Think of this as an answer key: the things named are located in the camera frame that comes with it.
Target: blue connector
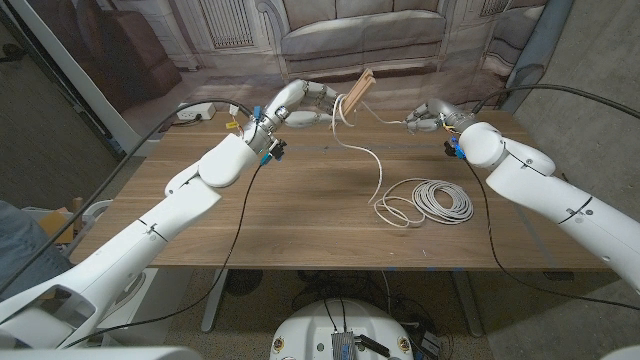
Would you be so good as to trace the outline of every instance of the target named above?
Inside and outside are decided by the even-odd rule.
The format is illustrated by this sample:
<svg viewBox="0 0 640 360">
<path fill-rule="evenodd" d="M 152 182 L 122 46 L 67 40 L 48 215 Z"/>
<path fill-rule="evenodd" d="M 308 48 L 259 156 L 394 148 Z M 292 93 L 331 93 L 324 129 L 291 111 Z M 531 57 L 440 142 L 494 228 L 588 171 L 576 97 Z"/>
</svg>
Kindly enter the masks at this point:
<svg viewBox="0 0 640 360">
<path fill-rule="evenodd" d="M 455 136 L 451 137 L 451 144 L 453 144 L 453 147 L 456 149 L 456 156 L 458 157 L 458 159 L 466 159 L 467 155 L 465 155 L 464 151 L 462 151 L 462 148 L 458 143 L 458 139 L 456 139 Z"/>
<path fill-rule="evenodd" d="M 260 166 L 267 165 L 272 158 L 273 156 L 271 156 L 271 154 L 269 153 L 264 154 L 264 156 L 262 157 L 262 160 L 260 160 Z"/>
</svg>

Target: wooden table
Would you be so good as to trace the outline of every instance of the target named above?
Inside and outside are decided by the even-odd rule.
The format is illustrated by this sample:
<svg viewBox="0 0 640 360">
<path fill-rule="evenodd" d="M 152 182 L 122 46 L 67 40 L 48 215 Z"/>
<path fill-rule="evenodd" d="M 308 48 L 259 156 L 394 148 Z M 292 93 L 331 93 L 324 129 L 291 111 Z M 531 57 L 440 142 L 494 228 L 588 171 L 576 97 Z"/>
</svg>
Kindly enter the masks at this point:
<svg viewBox="0 0 640 360">
<path fill-rule="evenodd" d="M 387 120 L 406 114 L 380 112 Z M 486 112 L 483 118 L 505 137 L 533 145 L 511 116 Z M 86 258 L 162 200 L 167 182 L 226 136 L 228 121 L 227 114 L 217 114 L 197 126 L 171 128 L 75 250 L 72 261 Z M 258 174 L 229 268 L 498 269 L 489 246 L 480 186 L 463 161 L 444 154 L 446 131 L 411 135 L 398 125 L 379 123 L 361 112 L 357 126 L 340 126 L 338 135 L 348 144 L 369 147 L 380 157 L 384 172 L 380 195 L 406 178 L 442 179 L 462 186 L 469 194 L 473 218 L 460 225 L 428 221 L 420 228 L 391 227 L 367 204 L 378 181 L 378 168 L 370 155 L 340 147 L 326 125 L 283 127 L 277 136 L 289 144 L 286 155 Z M 238 226 L 253 171 L 221 189 L 223 200 L 217 207 L 171 242 L 152 265 L 220 267 Z M 488 175 L 485 170 L 477 172 L 482 179 Z M 396 193 L 409 196 L 413 186 L 401 187 Z M 605 269 L 555 224 L 485 188 L 496 252 L 506 268 Z"/>
</svg>

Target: wooden stick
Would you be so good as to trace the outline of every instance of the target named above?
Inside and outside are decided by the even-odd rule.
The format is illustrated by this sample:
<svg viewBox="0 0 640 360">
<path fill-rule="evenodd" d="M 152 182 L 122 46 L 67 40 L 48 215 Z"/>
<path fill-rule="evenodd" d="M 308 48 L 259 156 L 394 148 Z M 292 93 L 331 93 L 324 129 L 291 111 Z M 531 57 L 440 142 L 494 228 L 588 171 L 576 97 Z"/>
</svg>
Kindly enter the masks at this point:
<svg viewBox="0 0 640 360">
<path fill-rule="evenodd" d="M 342 100 L 342 113 L 345 117 L 358 106 L 360 99 L 362 99 L 369 89 L 376 83 L 376 79 L 373 77 L 373 71 L 366 69 L 360 79 L 353 85 L 347 96 Z"/>
<path fill-rule="evenodd" d="M 78 210 L 80 210 L 80 208 L 82 207 L 82 203 L 83 200 L 81 197 L 73 198 L 73 200 L 71 200 L 71 212 L 75 214 Z M 80 215 L 78 216 L 76 221 L 73 222 L 73 236 L 78 235 L 78 233 L 82 230 L 82 227 L 82 215 Z"/>
</svg>

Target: screw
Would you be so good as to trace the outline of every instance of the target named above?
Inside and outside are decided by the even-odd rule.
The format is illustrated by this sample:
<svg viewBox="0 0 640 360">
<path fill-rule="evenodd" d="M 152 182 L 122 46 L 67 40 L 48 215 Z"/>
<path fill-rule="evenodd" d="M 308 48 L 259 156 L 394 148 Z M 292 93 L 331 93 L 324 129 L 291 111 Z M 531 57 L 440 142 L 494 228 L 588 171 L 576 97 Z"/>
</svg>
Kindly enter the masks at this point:
<svg viewBox="0 0 640 360">
<path fill-rule="evenodd" d="M 284 348 L 284 339 L 279 337 L 273 340 L 273 350 L 280 352 Z"/>
<path fill-rule="evenodd" d="M 402 350 L 402 352 L 407 352 L 409 351 L 409 349 L 411 349 L 409 340 L 407 340 L 407 338 L 404 338 L 404 337 L 398 339 L 398 347 L 400 348 L 400 350 Z"/>
</svg>

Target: couch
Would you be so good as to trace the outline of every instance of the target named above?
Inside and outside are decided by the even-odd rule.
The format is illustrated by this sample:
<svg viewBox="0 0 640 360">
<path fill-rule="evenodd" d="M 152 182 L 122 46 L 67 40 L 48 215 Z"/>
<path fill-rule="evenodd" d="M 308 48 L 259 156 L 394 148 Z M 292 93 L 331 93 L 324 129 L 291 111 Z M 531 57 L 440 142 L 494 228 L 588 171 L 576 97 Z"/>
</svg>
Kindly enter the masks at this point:
<svg viewBox="0 0 640 360">
<path fill-rule="evenodd" d="M 256 0 L 283 78 L 430 67 L 442 62 L 449 0 Z"/>
<path fill-rule="evenodd" d="M 153 29 L 134 11 L 103 11 L 95 0 L 29 0 L 112 106 L 163 96 L 182 81 Z"/>
</svg>

